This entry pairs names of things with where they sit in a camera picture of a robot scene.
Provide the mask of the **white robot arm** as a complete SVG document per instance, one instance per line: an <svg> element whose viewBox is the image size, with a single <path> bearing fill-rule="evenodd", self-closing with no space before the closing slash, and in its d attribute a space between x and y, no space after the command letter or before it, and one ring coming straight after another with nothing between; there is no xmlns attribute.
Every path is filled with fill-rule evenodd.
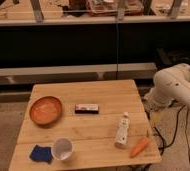
<svg viewBox="0 0 190 171"><path fill-rule="evenodd" d="M190 109L190 65L181 63L159 70L153 77L154 87L147 103L152 110L167 108L173 99Z"/></svg>

